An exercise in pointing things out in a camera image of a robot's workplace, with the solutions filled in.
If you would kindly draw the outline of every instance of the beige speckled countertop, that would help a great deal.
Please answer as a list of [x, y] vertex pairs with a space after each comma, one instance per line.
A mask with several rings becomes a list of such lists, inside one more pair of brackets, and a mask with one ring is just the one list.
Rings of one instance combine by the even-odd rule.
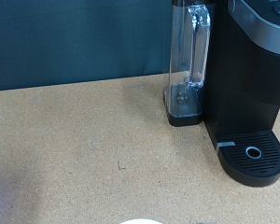
[[0, 224], [280, 223], [280, 179], [250, 188], [226, 175], [203, 123], [168, 123], [166, 84], [0, 91]]

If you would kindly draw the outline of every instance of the dark teal wall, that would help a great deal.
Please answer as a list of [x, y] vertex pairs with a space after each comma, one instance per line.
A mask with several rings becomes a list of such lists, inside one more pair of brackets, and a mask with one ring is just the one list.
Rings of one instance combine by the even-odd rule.
[[168, 72], [171, 0], [0, 0], [0, 90]]

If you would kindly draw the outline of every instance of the silver trim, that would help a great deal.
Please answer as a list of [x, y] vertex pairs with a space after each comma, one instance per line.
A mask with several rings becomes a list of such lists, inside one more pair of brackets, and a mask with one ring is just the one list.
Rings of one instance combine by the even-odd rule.
[[270, 52], [280, 54], [280, 26], [264, 20], [245, 0], [236, 1], [229, 6], [230, 15], [258, 46]]
[[218, 150], [221, 147], [235, 147], [235, 143], [234, 142], [220, 142], [217, 143], [217, 147], [216, 147], [216, 153], [218, 154]]

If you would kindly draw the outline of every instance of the drip tray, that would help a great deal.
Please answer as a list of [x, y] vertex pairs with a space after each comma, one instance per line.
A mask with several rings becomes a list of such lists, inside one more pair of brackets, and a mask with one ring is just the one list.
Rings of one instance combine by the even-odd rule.
[[217, 155], [225, 172], [242, 184], [265, 187], [280, 177], [280, 143], [273, 131], [220, 136]]

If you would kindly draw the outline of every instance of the black coffee maker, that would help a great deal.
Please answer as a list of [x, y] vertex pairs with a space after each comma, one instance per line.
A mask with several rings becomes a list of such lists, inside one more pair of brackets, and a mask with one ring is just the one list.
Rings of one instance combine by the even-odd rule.
[[217, 0], [203, 120], [222, 167], [253, 187], [280, 177], [280, 1]]

